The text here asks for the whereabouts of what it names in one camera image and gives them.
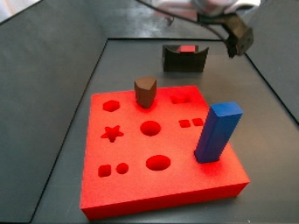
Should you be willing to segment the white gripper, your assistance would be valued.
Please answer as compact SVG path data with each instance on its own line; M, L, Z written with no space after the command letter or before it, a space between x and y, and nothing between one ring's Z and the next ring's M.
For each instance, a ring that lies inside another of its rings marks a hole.
M227 15L243 8L256 8L260 0L155 0L159 17L182 16L195 20L199 15L208 18Z

